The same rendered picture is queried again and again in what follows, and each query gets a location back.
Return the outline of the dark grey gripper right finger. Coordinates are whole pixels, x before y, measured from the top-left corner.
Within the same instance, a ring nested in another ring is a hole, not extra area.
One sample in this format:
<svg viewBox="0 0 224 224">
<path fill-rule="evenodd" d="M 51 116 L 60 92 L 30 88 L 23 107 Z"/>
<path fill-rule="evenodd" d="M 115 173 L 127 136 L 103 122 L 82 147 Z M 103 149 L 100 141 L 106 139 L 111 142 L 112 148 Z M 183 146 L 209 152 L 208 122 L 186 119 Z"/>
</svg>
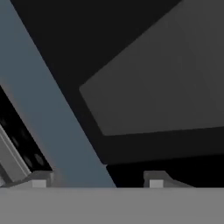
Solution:
<svg viewBox="0 0 224 224">
<path fill-rule="evenodd" d="M 172 178 L 166 171 L 144 171 L 145 188 L 190 188 L 191 186 Z"/>
</svg>

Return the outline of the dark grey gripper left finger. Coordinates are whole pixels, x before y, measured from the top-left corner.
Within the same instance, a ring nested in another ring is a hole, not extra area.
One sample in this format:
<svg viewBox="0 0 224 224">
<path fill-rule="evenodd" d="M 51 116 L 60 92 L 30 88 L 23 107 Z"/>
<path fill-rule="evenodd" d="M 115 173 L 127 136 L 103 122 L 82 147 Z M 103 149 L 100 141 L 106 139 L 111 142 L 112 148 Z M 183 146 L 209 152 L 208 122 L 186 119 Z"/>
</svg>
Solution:
<svg viewBox="0 0 224 224">
<path fill-rule="evenodd" d="M 52 186 L 53 181 L 53 171 L 35 171 L 22 180 L 8 184 L 8 187 L 47 188 Z"/>
</svg>

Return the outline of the black and grey microwave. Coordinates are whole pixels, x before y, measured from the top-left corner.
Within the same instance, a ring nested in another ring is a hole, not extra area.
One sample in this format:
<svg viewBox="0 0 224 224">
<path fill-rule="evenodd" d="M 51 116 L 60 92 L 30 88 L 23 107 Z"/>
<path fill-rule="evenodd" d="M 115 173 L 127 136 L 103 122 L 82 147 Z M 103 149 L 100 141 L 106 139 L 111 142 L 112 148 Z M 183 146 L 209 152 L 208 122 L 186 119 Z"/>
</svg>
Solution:
<svg viewBox="0 0 224 224">
<path fill-rule="evenodd" d="M 0 175 L 7 185 L 53 172 L 46 157 L 0 86 Z"/>
</svg>

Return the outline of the black microwave door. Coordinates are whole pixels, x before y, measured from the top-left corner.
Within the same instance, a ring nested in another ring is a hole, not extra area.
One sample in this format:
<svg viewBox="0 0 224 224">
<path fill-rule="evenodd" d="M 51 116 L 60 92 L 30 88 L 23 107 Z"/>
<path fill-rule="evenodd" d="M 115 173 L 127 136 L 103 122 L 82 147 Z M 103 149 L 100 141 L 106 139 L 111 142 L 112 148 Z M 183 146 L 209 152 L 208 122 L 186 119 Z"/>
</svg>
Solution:
<svg viewBox="0 0 224 224">
<path fill-rule="evenodd" d="M 105 165 L 224 154 L 224 0 L 11 0 Z"/>
</svg>

